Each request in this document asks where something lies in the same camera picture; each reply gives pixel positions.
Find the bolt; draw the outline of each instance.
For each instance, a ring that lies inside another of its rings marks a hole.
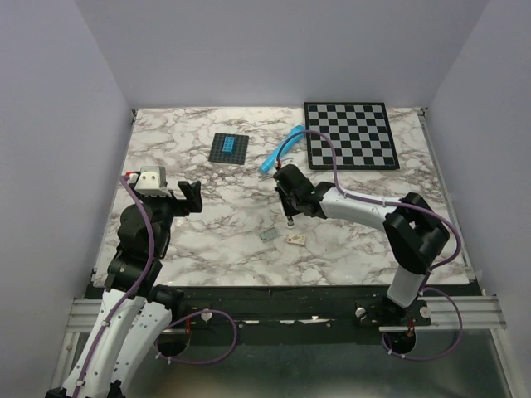
[[[425,319],[428,319],[431,316],[431,311],[428,307],[422,307],[419,313],[421,314],[421,317]]]
[[[365,319],[365,317],[367,317],[367,310],[363,307],[359,307],[354,314],[358,319]]]

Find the gray floor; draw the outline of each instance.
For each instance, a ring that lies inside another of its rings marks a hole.
[[[439,352],[451,332],[425,332],[417,355]],[[206,359],[223,347],[190,347]],[[128,398],[505,398],[510,397],[488,331],[467,332],[460,347],[434,362],[388,357],[380,346],[239,346],[212,366],[169,366],[149,353]]]

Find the black pegboard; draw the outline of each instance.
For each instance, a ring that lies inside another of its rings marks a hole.
[[[234,149],[231,154],[225,154],[222,151],[225,137],[234,138]],[[216,133],[214,135],[214,140],[212,141],[208,161],[214,163],[245,164],[248,143],[248,135]]]

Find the blue lego brick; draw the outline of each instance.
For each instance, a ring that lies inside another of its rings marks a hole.
[[[225,141],[223,142],[222,152],[225,154],[232,153],[233,148],[234,148],[234,137],[225,137]]]

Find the screw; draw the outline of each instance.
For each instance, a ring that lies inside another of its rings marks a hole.
[[[365,317],[367,317],[367,310],[363,307],[359,307],[354,314],[358,319],[365,319]]]

